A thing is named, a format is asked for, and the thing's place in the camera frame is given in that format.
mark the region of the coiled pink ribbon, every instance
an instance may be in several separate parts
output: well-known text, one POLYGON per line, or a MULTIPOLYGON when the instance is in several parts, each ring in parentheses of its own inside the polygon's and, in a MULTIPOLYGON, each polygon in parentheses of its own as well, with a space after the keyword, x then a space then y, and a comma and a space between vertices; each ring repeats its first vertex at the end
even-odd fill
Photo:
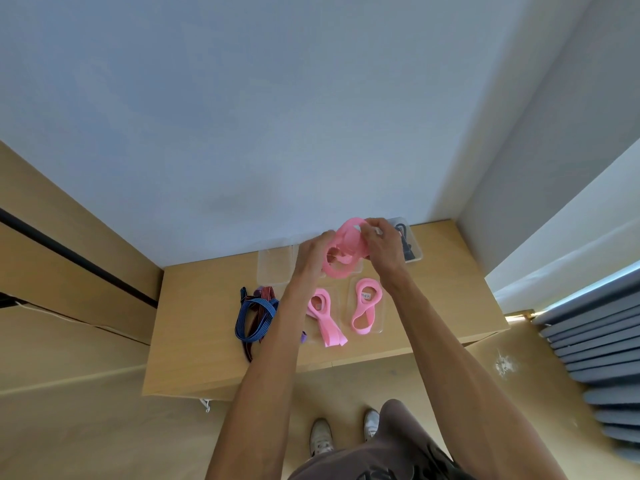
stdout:
POLYGON ((351 319, 351 328, 354 332, 365 335, 371 331, 371 327, 373 327, 373 323, 376 320, 376 304, 382 299, 382 287, 380 283, 375 281, 372 278, 363 278, 356 284, 356 300, 358 302, 358 306, 356 307, 356 311, 353 314, 353 318, 351 319), (370 287, 376 291, 376 295, 371 297, 370 301, 363 301, 362 290, 364 288, 370 287), (364 328, 357 328, 355 325, 356 319, 362 315, 365 315, 367 318, 368 325, 364 328))
POLYGON ((309 300, 307 305, 307 314, 318 321, 318 327, 324 340, 325 347, 333 347, 336 345, 345 345, 347 337, 344 336, 340 327, 331 318, 331 297, 329 292, 324 288, 318 288, 314 296, 309 300), (312 300, 315 297, 320 298, 320 309, 316 310, 312 300))

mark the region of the floor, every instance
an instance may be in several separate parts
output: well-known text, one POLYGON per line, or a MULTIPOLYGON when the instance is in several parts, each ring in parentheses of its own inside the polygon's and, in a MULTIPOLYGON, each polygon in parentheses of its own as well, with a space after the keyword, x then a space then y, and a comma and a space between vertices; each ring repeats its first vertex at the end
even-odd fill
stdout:
MULTIPOLYGON (((476 347, 472 353, 489 365, 570 479, 640 477, 638 465, 612 454, 580 387, 535 330, 519 327, 486 344, 469 348, 476 347), (509 367, 492 367, 496 357, 509 367)), ((142 380, 142 371, 127 372, 0 397, 0 477, 202 480, 228 403, 213 403, 206 414, 193 399, 140 397, 142 380)), ((366 407, 390 397, 404 401, 444 447, 413 355, 313 371, 296 378, 283 478, 307 459, 316 417, 329 420, 339 448, 349 447, 362 441, 366 407)))

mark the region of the pink strap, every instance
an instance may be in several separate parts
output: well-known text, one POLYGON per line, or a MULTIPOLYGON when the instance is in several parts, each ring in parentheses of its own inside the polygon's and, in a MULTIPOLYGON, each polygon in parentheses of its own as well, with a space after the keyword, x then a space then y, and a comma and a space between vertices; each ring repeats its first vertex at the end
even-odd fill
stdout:
POLYGON ((382 299, 382 287, 380 283, 375 281, 372 278, 363 278, 356 284, 356 300, 358 306, 356 307, 356 311, 353 314, 353 318, 351 319, 351 328, 354 332, 359 333, 360 335, 366 335, 371 331, 371 327, 373 327, 373 322, 376 320, 376 304, 382 299), (364 288, 373 288, 376 291, 376 295, 370 301, 364 302, 364 298, 362 297, 362 290, 364 288), (357 328, 355 325, 356 318, 366 315, 368 326, 364 328, 357 328))
POLYGON ((336 248, 340 255, 336 260, 343 263, 341 269, 336 269, 329 264, 327 254, 324 255, 323 271, 332 278, 346 278, 356 268, 358 261, 369 255, 369 247, 364 237, 356 226, 365 224, 366 221, 359 217, 353 217, 340 226, 335 236, 327 247, 327 251, 336 248))
POLYGON ((318 320, 318 327, 324 340, 325 347, 333 347, 334 345, 345 345, 347 337, 344 336, 340 327, 335 324, 331 318, 331 297, 324 288, 318 288, 315 295, 309 300, 307 305, 307 314, 318 320), (316 310, 312 300, 315 297, 320 298, 320 309, 316 310))

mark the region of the shoe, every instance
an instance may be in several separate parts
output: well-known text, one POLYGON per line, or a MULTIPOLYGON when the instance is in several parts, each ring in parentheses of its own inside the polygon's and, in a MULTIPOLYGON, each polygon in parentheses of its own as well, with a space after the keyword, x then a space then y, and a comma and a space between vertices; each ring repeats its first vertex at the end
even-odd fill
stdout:
POLYGON ((333 451, 333 437, 331 436, 331 428, 324 418, 318 418, 314 421, 309 435, 309 453, 313 458, 320 453, 333 451))
POLYGON ((368 409, 364 413, 364 441, 369 441, 378 432, 380 414, 375 409, 368 409))

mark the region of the person's left hand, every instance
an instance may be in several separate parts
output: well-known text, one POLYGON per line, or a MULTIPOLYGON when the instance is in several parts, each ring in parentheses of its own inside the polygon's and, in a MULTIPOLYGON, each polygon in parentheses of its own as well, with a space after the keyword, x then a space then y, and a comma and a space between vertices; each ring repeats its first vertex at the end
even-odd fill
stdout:
POLYGON ((308 278, 314 282, 320 277, 324 256, 333 236, 335 231, 328 230, 300 244, 293 277, 308 278))

